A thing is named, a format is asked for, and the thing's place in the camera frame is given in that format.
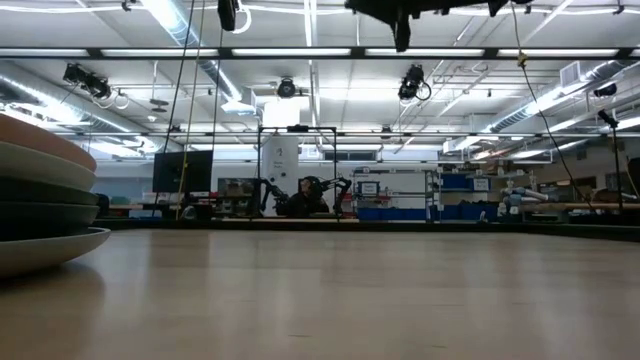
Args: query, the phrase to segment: light wood tabletop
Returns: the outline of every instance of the light wood tabletop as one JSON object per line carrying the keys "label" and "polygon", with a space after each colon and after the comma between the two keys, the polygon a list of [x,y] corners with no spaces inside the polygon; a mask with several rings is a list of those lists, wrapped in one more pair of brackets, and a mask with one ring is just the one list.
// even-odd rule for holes
{"label": "light wood tabletop", "polygon": [[491,233],[114,232],[0,284],[3,359],[636,359],[640,246]]}

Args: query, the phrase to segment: ductwork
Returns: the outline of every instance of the ductwork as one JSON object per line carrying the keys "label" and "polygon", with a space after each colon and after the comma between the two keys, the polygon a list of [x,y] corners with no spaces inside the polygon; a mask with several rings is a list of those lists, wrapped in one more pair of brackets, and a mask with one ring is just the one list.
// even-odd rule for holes
{"label": "ductwork", "polygon": [[[122,132],[148,132],[149,129],[119,116],[111,111],[101,109],[82,97],[69,93],[46,80],[7,61],[0,61],[0,91],[13,94],[13,98],[5,100],[7,103],[31,104],[45,107],[54,113],[60,121],[86,121],[91,118],[98,120],[101,129],[117,129]],[[164,146],[164,139],[149,139],[157,148]],[[182,151],[183,147],[175,142],[169,142],[169,150]]]}
{"label": "ductwork", "polygon": [[[149,10],[151,15],[160,23],[171,38],[180,46],[197,47],[198,44],[205,47],[204,42],[200,42],[200,35],[194,26],[189,28],[189,16],[187,9],[179,0],[142,0],[143,5]],[[205,74],[218,86],[220,93],[229,101],[241,101],[242,94],[229,80],[218,63],[213,60],[199,60],[198,66]]]}
{"label": "ductwork", "polygon": [[[588,69],[584,75],[581,76],[580,84],[572,86],[570,89],[563,89],[560,83],[546,86],[536,94],[538,104],[540,107],[543,107],[543,110],[544,107],[550,108],[551,106],[558,105],[561,102],[570,99],[571,96],[576,93],[593,89],[604,84],[606,81],[609,81],[612,77],[635,63],[635,61],[616,60],[600,63],[597,66]],[[511,125],[535,116],[537,113],[538,107],[536,106],[533,96],[528,96],[521,100],[515,107],[498,114],[497,118],[487,127],[487,130],[494,133],[500,132]]]}

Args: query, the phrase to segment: white plate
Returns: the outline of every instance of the white plate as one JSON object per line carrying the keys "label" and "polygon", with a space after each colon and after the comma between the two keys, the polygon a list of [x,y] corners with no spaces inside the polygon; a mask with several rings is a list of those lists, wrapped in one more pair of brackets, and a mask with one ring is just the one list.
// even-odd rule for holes
{"label": "white plate", "polygon": [[96,176],[76,163],[0,141],[0,174],[89,191]]}
{"label": "white plate", "polygon": [[89,228],[78,235],[0,241],[0,278],[62,264],[102,245],[111,230]]}

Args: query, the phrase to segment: stacked plates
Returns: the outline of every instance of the stacked plates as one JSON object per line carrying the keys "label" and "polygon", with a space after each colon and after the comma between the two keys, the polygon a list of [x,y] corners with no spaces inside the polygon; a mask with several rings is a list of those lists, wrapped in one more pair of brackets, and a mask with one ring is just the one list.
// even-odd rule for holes
{"label": "stacked plates", "polygon": [[[87,229],[99,210],[89,192],[96,169],[91,155],[2,114],[0,154],[0,277],[70,260],[106,240],[107,230]],[[52,250],[56,246],[65,247],[63,254]],[[7,258],[24,266],[12,267]]]}

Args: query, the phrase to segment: black monitor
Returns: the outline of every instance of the black monitor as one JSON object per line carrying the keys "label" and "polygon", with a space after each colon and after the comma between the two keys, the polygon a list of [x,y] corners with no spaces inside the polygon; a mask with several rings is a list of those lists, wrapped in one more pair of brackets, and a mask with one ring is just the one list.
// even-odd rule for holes
{"label": "black monitor", "polygon": [[[156,154],[153,164],[153,192],[177,193],[184,153]],[[182,192],[204,192],[211,190],[211,166],[213,151],[187,152],[187,169]]]}

